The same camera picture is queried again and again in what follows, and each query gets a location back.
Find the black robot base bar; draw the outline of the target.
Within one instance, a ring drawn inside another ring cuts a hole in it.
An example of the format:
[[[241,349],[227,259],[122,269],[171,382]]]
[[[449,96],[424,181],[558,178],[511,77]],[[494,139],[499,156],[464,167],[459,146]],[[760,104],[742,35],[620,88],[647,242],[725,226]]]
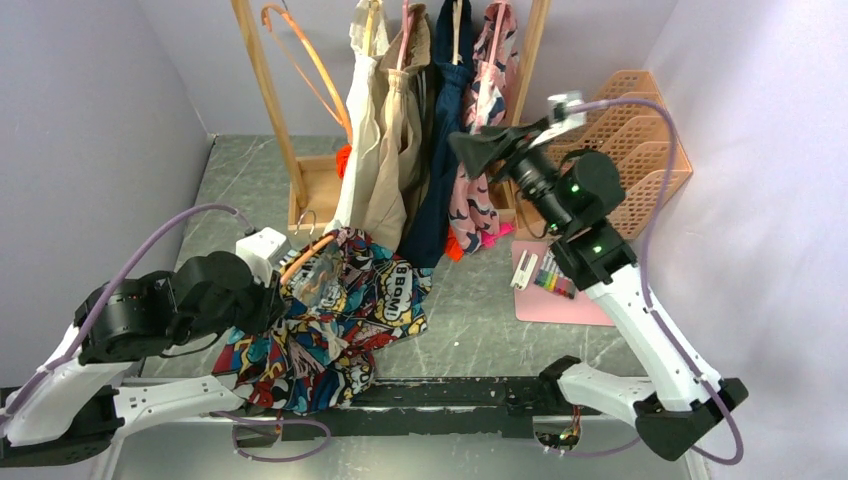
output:
[[[532,439],[578,409],[536,376],[378,379],[346,407],[310,414],[332,436],[498,434]]]

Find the comic print shorts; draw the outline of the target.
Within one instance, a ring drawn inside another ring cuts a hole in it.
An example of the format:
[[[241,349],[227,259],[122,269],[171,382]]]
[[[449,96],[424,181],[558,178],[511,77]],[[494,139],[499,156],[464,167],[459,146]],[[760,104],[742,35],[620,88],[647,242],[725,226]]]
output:
[[[346,406],[375,380],[374,351],[423,333],[432,269],[363,230],[343,227],[309,256],[290,251],[278,289],[287,308],[262,333],[233,329],[212,373],[259,407],[305,415]]]

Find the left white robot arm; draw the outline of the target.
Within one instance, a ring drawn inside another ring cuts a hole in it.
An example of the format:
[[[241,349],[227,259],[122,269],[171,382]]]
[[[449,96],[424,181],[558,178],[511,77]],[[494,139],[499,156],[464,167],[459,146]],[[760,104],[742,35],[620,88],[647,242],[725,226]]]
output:
[[[153,386],[117,385],[134,363],[198,338],[258,334],[282,312],[280,273],[229,252],[194,257],[93,291],[34,388],[1,392],[1,464],[53,467],[86,461],[116,441],[174,420],[240,407],[261,416],[277,388],[250,377],[237,390],[206,375]]]

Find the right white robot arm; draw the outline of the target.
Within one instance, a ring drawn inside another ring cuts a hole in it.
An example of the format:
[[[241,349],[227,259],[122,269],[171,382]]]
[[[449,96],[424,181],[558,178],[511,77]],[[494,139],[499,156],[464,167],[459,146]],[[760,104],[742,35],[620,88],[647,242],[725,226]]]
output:
[[[582,149],[562,169],[547,159],[541,133],[541,124],[487,127],[452,133],[448,142],[469,176],[496,166],[498,179],[518,186],[553,234],[557,266],[612,320],[645,377],[612,375],[565,356],[541,373],[540,402],[553,414],[579,406],[611,416],[633,427],[654,454],[675,461],[731,422],[747,388],[696,354],[652,293],[646,261],[609,222],[625,197],[613,160]]]

